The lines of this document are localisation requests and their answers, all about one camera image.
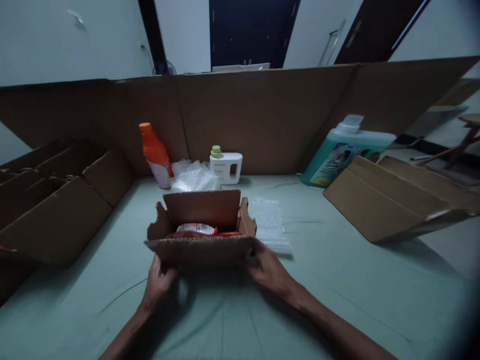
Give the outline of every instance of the green bottle cap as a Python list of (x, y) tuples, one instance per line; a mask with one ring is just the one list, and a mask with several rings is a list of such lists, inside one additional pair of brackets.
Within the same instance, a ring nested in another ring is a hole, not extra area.
[(213, 145), (211, 147), (211, 151), (210, 151), (210, 155), (213, 157), (213, 158), (221, 158), (222, 157), (222, 149), (220, 148), (219, 145)]

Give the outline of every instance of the small cardboard box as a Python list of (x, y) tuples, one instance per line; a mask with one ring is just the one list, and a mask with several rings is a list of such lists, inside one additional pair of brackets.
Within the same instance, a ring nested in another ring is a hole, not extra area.
[(1, 165), (0, 257), (71, 265), (134, 181), (116, 150), (51, 143)]
[(424, 168), (357, 156), (323, 193), (371, 243), (407, 240), (480, 215), (480, 195)]
[[(240, 190), (166, 194), (166, 210), (160, 202), (156, 204), (158, 217), (148, 227), (145, 244), (170, 264), (197, 268), (235, 265), (248, 254), (257, 232), (257, 224), (248, 214), (248, 199), (240, 199)], [(166, 238), (187, 223), (203, 223), (218, 227), (219, 233), (242, 235)]]

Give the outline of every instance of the product label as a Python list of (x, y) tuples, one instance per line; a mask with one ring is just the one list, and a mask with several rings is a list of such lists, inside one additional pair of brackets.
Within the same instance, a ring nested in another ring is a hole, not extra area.
[(310, 179), (311, 183), (328, 186), (347, 167), (362, 145), (339, 142)]
[(155, 164), (148, 160), (146, 162), (150, 165), (151, 172), (158, 185), (160, 185), (162, 189), (168, 189), (170, 187), (170, 176), (165, 166)]
[(210, 164), (210, 167), (213, 169), (213, 174), (218, 176), (220, 180), (225, 180), (225, 176), (228, 174), (230, 175), (230, 166), (226, 164)]

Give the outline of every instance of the wooden chair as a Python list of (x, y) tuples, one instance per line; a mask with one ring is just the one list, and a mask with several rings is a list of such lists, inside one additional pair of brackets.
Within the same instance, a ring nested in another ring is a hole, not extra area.
[(460, 155), (462, 155), (465, 149), (477, 141), (480, 141), (480, 136), (477, 136), (477, 133), (480, 130), (480, 114), (466, 114), (459, 117), (460, 120), (465, 122), (464, 128), (470, 128), (468, 133), (465, 135), (463, 140), (461, 141), (460, 145), (451, 147), (441, 153), (438, 153), (435, 156), (429, 157), (424, 161), (420, 161), (417, 165), (424, 165), (426, 163), (431, 162), (432, 160), (442, 158), (445, 155), (451, 154), (450, 158), (448, 159), (448, 163), (445, 165), (445, 169), (450, 169), (457, 160), (459, 159)]

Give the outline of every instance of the white bottle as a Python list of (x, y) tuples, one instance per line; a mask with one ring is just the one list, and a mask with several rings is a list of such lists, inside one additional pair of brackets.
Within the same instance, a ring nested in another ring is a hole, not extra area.
[[(239, 183), (240, 170), (242, 170), (242, 159), (244, 157), (238, 152), (222, 152), (220, 146), (214, 145), (210, 152), (210, 171), (220, 178), (220, 184), (235, 185)], [(235, 174), (230, 174), (230, 168), (236, 165)]]

